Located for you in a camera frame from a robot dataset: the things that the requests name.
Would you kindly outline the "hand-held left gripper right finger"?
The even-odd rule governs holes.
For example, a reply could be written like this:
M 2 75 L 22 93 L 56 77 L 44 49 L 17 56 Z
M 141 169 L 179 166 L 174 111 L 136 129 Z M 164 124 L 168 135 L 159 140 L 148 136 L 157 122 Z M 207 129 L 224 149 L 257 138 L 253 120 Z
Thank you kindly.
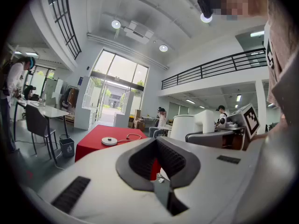
M 237 205 L 255 171 L 261 142 L 256 140 L 246 151 L 240 151 L 167 137 L 165 140 L 195 154 L 201 167 L 189 186 L 174 190 L 188 210 L 175 216 L 158 210 L 154 224 L 232 224 Z

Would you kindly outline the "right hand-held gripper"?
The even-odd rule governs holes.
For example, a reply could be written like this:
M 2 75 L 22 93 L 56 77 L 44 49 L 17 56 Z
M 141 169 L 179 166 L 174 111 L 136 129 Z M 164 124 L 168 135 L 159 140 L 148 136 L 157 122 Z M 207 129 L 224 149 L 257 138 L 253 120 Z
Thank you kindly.
M 190 133 L 185 141 L 206 147 L 246 150 L 245 140 L 256 135 L 260 123 L 252 104 L 245 105 L 230 115 L 220 118 L 219 129 L 213 133 Z

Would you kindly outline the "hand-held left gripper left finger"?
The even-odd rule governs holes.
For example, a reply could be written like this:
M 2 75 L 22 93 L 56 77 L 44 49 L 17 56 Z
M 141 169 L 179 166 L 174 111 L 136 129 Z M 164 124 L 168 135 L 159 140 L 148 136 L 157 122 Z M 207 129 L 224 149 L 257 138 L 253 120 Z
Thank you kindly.
M 170 224 L 172 215 L 153 192 L 137 191 L 128 186 L 116 172 L 118 157 L 146 140 L 92 152 L 51 178 L 36 193 L 23 191 L 31 203 L 56 224 Z M 77 176 L 90 182 L 70 214 L 51 205 Z

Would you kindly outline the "white plastic part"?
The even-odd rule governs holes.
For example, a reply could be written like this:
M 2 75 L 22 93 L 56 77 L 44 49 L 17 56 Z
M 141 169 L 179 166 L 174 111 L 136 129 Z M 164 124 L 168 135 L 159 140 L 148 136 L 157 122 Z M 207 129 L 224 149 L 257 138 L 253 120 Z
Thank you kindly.
M 101 143 L 105 146 L 115 146 L 118 143 L 118 140 L 113 137 L 104 137 L 101 140 Z

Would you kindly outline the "person's right forearm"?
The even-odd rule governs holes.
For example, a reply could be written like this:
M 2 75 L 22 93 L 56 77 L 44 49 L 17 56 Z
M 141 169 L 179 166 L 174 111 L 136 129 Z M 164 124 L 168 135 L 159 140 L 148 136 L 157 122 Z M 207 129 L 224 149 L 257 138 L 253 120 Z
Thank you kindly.
M 275 135 L 279 132 L 282 132 L 282 131 L 286 130 L 287 128 L 288 128 L 288 124 L 287 124 L 285 115 L 283 113 L 281 113 L 280 122 L 274 128 L 272 128 L 267 133 L 255 135 L 251 139 L 251 141 L 254 141 L 254 140 L 257 140 L 257 139 L 266 139 L 267 137 L 271 137 L 271 136 L 273 136 L 273 135 Z

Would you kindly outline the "red cloth covered table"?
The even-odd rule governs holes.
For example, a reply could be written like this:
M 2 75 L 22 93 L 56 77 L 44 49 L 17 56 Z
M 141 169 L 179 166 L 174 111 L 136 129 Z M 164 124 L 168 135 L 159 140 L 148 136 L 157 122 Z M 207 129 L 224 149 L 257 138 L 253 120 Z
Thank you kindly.
M 109 146 L 105 146 L 101 143 L 104 137 L 116 138 L 118 140 L 118 146 L 147 138 L 139 129 L 97 125 L 77 144 L 75 161 L 80 160 L 91 152 L 108 148 Z

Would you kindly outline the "dark plastic trash bin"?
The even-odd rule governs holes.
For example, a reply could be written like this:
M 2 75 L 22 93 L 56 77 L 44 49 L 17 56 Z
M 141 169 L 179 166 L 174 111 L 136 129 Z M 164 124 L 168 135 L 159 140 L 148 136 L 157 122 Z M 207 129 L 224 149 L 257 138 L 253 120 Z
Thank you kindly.
M 71 158 L 75 154 L 74 141 L 71 138 L 59 140 L 62 156 L 64 158 Z

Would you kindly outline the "plain white shelf cabinet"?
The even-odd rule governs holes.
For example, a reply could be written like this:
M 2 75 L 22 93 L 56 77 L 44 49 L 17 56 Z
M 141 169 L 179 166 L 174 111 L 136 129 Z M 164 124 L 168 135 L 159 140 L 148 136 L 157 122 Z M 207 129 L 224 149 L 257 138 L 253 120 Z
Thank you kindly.
M 129 116 L 133 103 L 134 92 L 128 91 L 125 93 L 121 112 L 114 115 L 114 127 L 127 128 Z

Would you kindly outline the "black straight mezzanine railing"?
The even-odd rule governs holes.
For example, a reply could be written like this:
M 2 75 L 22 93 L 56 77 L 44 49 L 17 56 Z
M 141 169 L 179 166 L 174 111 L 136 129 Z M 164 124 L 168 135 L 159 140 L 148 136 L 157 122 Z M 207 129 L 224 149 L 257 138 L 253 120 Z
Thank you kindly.
M 208 77 L 248 70 L 256 67 L 265 67 L 266 65 L 265 48 L 244 51 L 212 60 L 166 78 L 162 80 L 161 89 L 165 90 Z

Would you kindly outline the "white shelf cabinet with drawers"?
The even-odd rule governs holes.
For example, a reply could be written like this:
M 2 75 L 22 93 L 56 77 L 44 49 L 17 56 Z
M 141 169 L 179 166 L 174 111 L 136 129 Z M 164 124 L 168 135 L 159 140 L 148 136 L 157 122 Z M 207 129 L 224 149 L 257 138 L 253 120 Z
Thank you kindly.
M 96 108 L 91 105 L 94 82 L 90 77 L 85 76 L 79 89 L 76 108 L 74 127 L 89 130 L 95 122 Z

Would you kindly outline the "grey table with black legs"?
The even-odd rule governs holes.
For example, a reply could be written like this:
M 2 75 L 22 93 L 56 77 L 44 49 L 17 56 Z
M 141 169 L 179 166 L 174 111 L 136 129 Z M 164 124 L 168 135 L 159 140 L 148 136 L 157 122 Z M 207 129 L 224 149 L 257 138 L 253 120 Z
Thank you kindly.
M 17 108 L 19 106 L 23 107 L 24 109 L 26 108 L 26 105 L 31 105 L 30 103 L 33 101 L 30 100 L 20 100 L 16 102 L 15 105 L 15 110 L 14 110 L 14 122 L 13 122 L 13 135 L 14 135 L 14 140 L 16 139 L 16 115 L 17 115 Z M 57 117 L 62 117 L 63 121 L 64 121 L 64 129 L 65 129 L 65 134 L 68 135 L 68 131 L 67 131 L 67 126 L 66 126 L 66 119 L 65 119 L 65 115 L 69 114 L 68 112 L 59 110 L 57 108 L 51 107 L 51 106 L 43 106 L 42 104 L 40 106 L 35 106 L 35 105 L 31 105 L 35 108 L 37 108 L 40 113 L 47 119 L 48 125 L 50 126 L 50 119 L 51 118 L 57 118 Z M 56 155 L 53 149 L 53 145 L 52 145 L 52 139 L 51 136 L 49 137 L 49 147 L 50 147 L 50 154 L 51 154 L 51 158 L 54 159 L 54 163 L 57 164 L 57 159 L 56 159 Z

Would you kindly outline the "dark blue chair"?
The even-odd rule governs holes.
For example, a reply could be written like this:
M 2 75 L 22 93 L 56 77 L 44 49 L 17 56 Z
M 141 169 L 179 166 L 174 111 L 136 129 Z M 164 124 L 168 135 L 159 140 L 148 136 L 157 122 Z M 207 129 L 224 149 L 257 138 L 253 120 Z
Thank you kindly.
M 43 138 L 43 142 L 48 149 L 49 157 L 51 159 L 49 137 L 51 135 L 54 135 L 56 148 L 58 148 L 56 140 L 56 130 L 48 125 L 47 119 L 40 113 L 40 111 L 37 108 L 31 105 L 26 105 L 25 114 L 27 129 L 31 133 L 35 154 L 37 154 L 37 151 L 33 136 L 34 134 Z

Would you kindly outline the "clothes rack with garments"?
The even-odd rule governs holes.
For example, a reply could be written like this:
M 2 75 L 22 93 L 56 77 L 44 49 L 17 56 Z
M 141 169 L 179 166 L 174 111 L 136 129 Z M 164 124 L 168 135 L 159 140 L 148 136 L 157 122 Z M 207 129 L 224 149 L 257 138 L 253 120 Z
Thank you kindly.
M 74 86 L 68 86 L 64 94 L 60 98 L 60 107 L 64 109 L 76 108 L 77 99 L 79 94 L 79 88 Z

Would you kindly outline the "grey metal lockers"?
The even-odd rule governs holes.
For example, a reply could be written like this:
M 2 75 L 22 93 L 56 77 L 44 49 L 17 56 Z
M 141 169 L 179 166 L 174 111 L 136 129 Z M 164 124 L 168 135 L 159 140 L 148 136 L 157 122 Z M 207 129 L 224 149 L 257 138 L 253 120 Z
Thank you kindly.
M 46 79 L 43 96 L 46 94 L 46 105 L 57 108 L 59 99 L 62 96 L 63 80 Z

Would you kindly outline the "tall glass entrance door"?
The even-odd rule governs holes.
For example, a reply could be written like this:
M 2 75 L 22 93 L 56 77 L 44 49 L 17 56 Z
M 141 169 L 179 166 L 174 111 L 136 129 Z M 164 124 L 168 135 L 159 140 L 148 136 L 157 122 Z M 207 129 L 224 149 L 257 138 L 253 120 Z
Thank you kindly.
M 135 109 L 141 108 L 148 67 L 110 51 L 101 51 L 91 72 L 94 82 L 91 106 L 96 121 L 114 126 L 114 115 L 120 113 L 125 93 L 134 92 L 128 127 L 134 127 Z

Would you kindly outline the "large side window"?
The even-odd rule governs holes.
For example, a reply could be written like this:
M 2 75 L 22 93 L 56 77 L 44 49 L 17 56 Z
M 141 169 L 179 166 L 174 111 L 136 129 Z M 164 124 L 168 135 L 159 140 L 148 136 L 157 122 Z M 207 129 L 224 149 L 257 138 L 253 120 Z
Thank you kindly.
M 55 69 L 34 66 L 33 69 L 31 69 L 26 75 L 25 85 L 32 85 L 35 87 L 36 89 L 33 91 L 33 93 L 41 96 L 43 94 L 47 79 L 53 79 L 55 71 Z

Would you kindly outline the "person's pink-brown shirt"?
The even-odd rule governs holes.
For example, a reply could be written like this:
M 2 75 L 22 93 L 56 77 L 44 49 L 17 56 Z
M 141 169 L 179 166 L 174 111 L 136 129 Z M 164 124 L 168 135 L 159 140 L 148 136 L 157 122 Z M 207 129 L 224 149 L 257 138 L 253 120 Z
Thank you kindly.
M 268 20 L 264 27 L 264 47 L 269 69 L 269 92 L 267 101 L 279 107 L 272 93 L 280 81 L 280 74 L 299 46 L 299 28 L 280 0 L 267 0 Z

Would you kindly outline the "white ceiling air conditioner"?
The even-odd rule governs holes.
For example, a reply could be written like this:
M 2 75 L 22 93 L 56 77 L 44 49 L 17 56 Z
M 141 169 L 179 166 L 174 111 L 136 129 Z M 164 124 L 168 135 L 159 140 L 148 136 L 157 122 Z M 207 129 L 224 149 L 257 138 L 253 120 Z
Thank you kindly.
M 124 26 L 124 32 L 127 37 L 142 44 L 147 44 L 154 35 L 153 31 L 136 21 L 131 21 L 128 26 Z

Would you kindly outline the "black curved balcony railing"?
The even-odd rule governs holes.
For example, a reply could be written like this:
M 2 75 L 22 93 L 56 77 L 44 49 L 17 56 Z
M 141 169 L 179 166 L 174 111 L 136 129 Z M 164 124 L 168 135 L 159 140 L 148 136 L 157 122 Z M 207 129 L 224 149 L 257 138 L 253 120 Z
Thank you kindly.
M 72 23 L 69 0 L 48 0 L 48 4 L 64 44 L 76 59 L 81 52 L 81 47 Z

